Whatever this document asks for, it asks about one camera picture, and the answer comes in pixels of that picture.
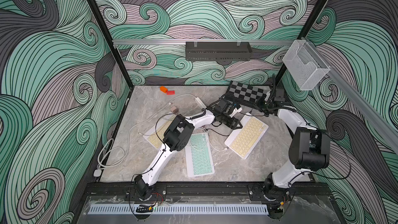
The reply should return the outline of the yellow wireless keyboard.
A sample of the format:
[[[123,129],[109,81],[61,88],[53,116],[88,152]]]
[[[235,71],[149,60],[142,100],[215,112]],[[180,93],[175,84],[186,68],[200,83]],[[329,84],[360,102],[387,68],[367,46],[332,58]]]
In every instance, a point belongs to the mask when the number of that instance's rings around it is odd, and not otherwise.
[[[252,115],[245,115],[240,123],[243,127],[232,131],[224,144],[242,159],[247,159],[269,126]]]
[[[144,139],[155,149],[160,149],[163,145],[164,133],[173,122],[174,118],[174,115],[170,115],[160,119],[151,129],[143,134]]]

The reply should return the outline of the white power strip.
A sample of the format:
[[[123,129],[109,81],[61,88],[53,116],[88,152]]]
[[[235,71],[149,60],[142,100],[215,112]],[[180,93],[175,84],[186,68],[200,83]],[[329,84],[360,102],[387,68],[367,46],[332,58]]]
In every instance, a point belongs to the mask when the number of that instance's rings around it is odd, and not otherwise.
[[[196,101],[197,105],[201,109],[206,109],[207,108],[207,106],[202,102],[202,100],[199,97],[195,97],[195,101]]]

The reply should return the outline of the pink charger with white cable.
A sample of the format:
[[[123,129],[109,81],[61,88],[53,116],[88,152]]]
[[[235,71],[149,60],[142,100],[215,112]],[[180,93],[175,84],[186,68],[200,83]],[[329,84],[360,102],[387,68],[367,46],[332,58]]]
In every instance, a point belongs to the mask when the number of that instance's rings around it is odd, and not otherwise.
[[[178,114],[178,113],[179,113],[179,108],[176,107],[176,106],[172,106],[172,107],[170,108],[170,111],[171,111],[173,114]]]

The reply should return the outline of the green wireless keyboard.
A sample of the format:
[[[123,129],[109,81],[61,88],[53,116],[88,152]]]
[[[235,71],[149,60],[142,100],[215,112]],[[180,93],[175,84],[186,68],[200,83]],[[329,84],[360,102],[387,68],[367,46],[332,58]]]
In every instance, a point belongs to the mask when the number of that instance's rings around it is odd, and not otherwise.
[[[207,133],[192,134],[184,150],[188,177],[207,176],[215,173]]]

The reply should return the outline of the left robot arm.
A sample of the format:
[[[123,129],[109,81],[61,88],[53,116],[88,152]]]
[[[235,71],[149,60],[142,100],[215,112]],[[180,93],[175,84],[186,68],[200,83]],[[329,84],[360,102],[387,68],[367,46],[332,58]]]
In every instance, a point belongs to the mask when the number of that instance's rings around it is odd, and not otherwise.
[[[149,167],[144,172],[133,175],[135,194],[142,201],[151,198],[153,185],[158,181],[162,170],[177,152],[186,147],[195,129],[214,122],[219,122],[231,130],[241,129],[243,125],[234,117],[240,112],[241,106],[238,103],[219,99],[193,116],[177,114],[164,131],[163,138],[160,139],[162,146]]]

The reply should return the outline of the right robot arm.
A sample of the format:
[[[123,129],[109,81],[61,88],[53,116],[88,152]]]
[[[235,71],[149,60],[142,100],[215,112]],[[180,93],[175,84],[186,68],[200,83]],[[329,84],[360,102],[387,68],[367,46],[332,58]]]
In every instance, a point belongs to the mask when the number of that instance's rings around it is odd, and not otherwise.
[[[268,175],[263,185],[266,194],[286,190],[303,176],[329,166],[330,138],[286,102],[284,89],[271,89],[269,94],[256,101],[256,106],[266,117],[277,116],[292,134],[288,161]]]

